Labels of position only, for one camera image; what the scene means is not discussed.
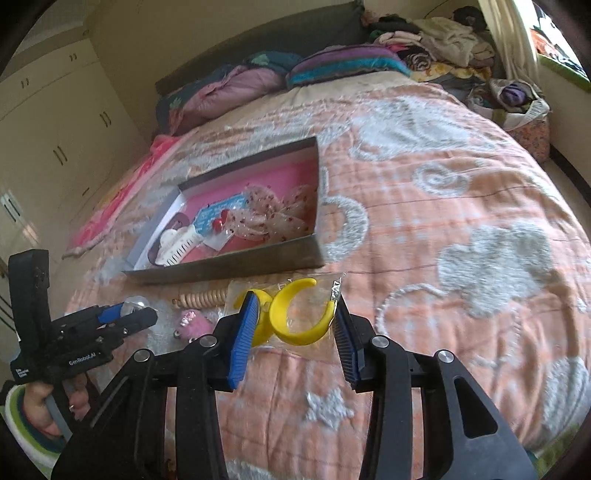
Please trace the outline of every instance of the person's arm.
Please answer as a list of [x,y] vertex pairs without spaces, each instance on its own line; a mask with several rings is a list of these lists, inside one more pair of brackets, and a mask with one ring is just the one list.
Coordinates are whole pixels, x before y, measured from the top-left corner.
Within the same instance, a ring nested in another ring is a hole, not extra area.
[[[73,380],[75,391],[69,395],[70,405],[77,419],[90,409],[86,391],[86,376]],[[8,392],[4,420],[18,444],[42,473],[51,471],[66,445],[57,425],[51,418],[45,399],[53,386],[35,382],[16,385]]]

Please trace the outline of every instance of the baseboard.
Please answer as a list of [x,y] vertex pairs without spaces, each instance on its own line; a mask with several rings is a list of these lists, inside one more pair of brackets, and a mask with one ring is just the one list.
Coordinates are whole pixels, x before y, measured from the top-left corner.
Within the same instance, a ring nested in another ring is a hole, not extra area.
[[571,162],[567,160],[567,158],[562,153],[560,153],[560,151],[554,145],[550,145],[550,158],[558,165],[560,170],[564,172],[569,180],[573,182],[573,185],[583,196],[585,202],[591,206],[591,186],[587,183],[579,171],[573,166]]

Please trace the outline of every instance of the metal screw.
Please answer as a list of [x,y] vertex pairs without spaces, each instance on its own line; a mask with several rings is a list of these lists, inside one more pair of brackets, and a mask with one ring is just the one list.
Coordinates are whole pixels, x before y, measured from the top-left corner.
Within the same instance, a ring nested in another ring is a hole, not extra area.
[[386,348],[390,344],[390,340],[388,340],[386,337],[383,337],[381,335],[378,335],[378,336],[375,336],[374,338],[372,338],[371,342],[373,343],[374,346],[376,346],[378,348]]
[[134,360],[138,363],[145,362],[148,358],[150,358],[150,350],[138,350],[134,353]]
[[443,363],[445,364],[450,364],[453,362],[454,356],[453,353],[451,353],[448,350],[441,350],[441,352],[439,352],[437,354],[439,360],[441,360]]
[[217,343],[217,338],[213,335],[205,335],[199,339],[199,345],[204,346],[205,348],[213,347]]

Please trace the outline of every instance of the yellow ring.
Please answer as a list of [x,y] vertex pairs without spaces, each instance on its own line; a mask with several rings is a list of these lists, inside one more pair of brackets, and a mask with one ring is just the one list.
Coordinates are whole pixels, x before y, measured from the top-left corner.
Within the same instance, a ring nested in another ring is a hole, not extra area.
[[271,304],[273,297],[271,297],[265,290],[259,290],[258,288],[251,288],[243,294],[239,295],[234,302],[234,308],[239,309],[244,299],[246,298],[247,292],[253,292],[259,301],[259,318],[256,322],[255,334],[252,337],[251,346],[259,346],[265,343],[271,335],[273,335],[273,328],[271,328],[271,322],[269,322],[269,311],[268,304]]
[[336,304],[332,300],[326,303],[324,315],[310,330],[293,333],[287,327],[287,309],[291,301],[301,290],[314,287],[315,285],[316,279],[314,278],[300,278],[287,284],[273,298],[271,307],[269,308],[269,321],[275,335],[285,343],[289,343],[290,345],[309,345],[320,340],[328,332],[330,322],[335,317],[336,309]]

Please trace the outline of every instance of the hand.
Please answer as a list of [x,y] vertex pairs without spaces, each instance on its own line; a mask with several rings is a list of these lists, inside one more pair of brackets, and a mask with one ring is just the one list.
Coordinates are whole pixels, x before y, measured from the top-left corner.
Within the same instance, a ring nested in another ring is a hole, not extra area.
[[[90,410],[88,404],[88,392],[86,391],[86,375],[80,374],[72,380],[75,391],[68,394],[70,408],[74,412],[76,420],[81,420]],[[33,382],[25,386],[25,396],[22,409],[27,420],[41,433],[48,437],[61,436],[60,429],[51,418],[49,410],[45,406],[45,399],[53,392],[53,385],[42,382]]]

